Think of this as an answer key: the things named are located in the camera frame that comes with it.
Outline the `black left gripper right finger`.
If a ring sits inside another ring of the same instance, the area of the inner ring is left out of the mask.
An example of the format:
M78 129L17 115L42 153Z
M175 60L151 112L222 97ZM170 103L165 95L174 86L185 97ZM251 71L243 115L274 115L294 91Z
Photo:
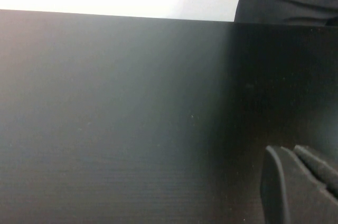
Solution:
M333 195L337 195L337 163L309 146L296 145L294 153Z

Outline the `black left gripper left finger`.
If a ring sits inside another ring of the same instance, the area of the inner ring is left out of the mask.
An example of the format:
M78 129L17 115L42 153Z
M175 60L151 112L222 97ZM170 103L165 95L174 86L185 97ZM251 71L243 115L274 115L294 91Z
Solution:
M260 182L265 223L337 223L337 195L290 150L267 146Z

